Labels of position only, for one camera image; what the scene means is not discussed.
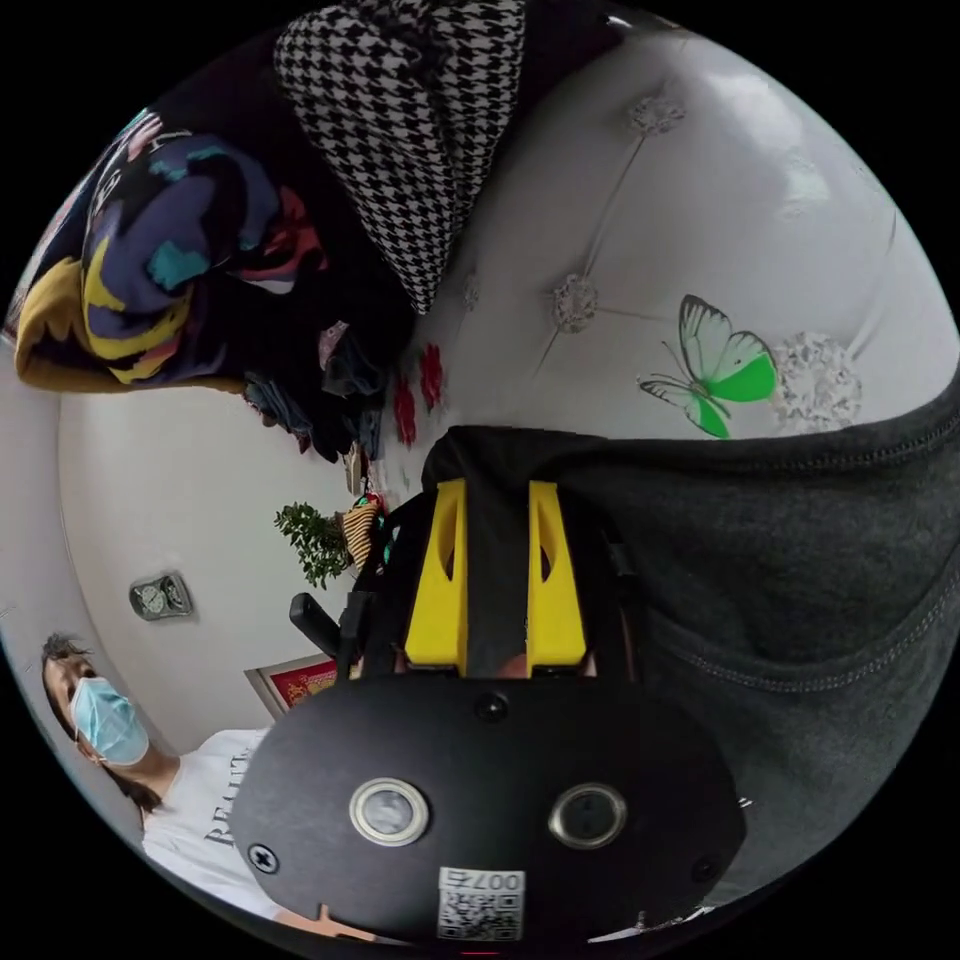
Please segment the houndstooth fabric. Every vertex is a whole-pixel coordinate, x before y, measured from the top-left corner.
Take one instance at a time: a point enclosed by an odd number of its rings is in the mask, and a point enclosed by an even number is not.
[[[301,128],[420,314],[513,115],[524,22],[523,0],[344,0],[274,48]]]

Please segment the potted plant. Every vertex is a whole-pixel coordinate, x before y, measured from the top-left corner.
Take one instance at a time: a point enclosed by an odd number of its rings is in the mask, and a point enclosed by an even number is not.
[[[311,587],[319,584],[326,590],[327,578],[339,577],[350,566],[339,514],[324,517],[308,503],[294,503],[284,507],[273,523],[296,548]]]

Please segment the woman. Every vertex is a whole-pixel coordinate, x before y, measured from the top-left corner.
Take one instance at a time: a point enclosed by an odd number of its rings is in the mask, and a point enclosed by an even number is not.
[[[153,743],[133,704],[96,670],[74,641],[43,645],[43,689],[64,732],[140,811],[143,852],[182,880],[250,913],[328,937],[373,940],[330,920],[284,910],[270,900],[237,852],[227,819],[250,756],[266,730],[221,730],[191,753]]]

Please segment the green butterfly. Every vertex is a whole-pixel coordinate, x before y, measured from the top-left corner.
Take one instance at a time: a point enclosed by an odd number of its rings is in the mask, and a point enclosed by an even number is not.
[[[686,380],[655,373],[652,380],[638,377],[637,384],[679,407],[712,437],[730,437],[724,422],[730,414],[720,401],[755,403],[769,400],[776,389],[777,366],[767,345],[749,331],[734,333],[726,314],[691,294],[680,304],[680,350],[682,365],[673,350],[670,353]]]

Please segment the blue surgical mask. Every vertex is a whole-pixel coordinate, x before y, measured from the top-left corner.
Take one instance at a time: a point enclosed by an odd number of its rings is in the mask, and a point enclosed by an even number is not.
[[[133,704],[103,677],[83,677],[77,683],[70,713],[77,732],[107,763],[132,766],[150,747]]]

